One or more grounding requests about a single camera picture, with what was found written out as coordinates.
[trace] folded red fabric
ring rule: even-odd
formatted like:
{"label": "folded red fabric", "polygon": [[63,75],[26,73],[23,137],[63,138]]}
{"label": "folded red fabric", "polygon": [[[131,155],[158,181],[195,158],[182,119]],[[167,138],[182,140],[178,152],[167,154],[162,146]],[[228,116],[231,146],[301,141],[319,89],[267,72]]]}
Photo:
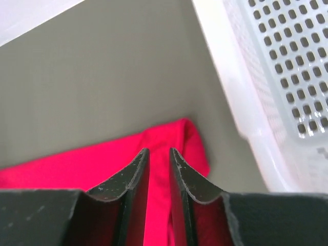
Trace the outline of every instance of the folded red fabric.
{"label": "folded red fabric", "polygon": [[150,149],[150,181],[144,245],[174,245],[170,219],[169,148],[175,147],[199,173],[209,166],[197,129],[188,119],[149,128],[139,134],[6,168],[0,188],[79,188],[98,185],[125,167],[142,149]]}

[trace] white object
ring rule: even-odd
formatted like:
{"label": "white object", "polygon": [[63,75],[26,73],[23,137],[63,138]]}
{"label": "white object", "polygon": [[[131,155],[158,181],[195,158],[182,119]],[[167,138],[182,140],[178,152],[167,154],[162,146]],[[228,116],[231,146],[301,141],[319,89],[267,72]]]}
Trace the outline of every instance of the white object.
{"label": "white object", "polygon": [[0,0],[0,46],[83,0]]}
{"label": "white object", "polygon": [[328,1],[193,4],[269,190],[328,193]]}

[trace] red cloth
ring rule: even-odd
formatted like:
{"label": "red cloth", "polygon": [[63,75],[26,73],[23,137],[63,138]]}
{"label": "red cloth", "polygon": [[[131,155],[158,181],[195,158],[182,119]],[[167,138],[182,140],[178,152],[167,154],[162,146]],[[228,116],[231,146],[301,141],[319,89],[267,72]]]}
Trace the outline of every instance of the red cloth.
{"label": "red cloth", "polygon": [[142,148],[150,149],[150,180],[144,245],[174,245],[170,220],[169,148],[175,147],[199,173],[209,166],[197,129],[188,119],[0,172],[0,188],[79,188],[98,185],[126,166]]}

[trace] white plastic basket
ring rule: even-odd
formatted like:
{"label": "white plastic basket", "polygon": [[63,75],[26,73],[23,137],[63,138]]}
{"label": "white plastic basket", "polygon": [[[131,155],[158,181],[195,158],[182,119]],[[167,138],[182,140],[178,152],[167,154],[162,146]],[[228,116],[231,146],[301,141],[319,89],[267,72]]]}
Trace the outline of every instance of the white plastic basket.
{"label": "white plastic basket", "polygon": [[328,0],[193,4],[269,190],[328,192]]}

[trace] perforated basket bottom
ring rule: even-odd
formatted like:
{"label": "perforated basket bottom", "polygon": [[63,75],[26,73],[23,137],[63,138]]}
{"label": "perforated basket bottom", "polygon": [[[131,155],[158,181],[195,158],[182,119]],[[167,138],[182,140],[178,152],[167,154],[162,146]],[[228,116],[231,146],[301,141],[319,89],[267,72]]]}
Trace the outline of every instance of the perforated basket bottom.
{"label": "perforated basket bottom", "polygon": [[244,5],[289,121],[299,137],[328,132],[328,0]]}

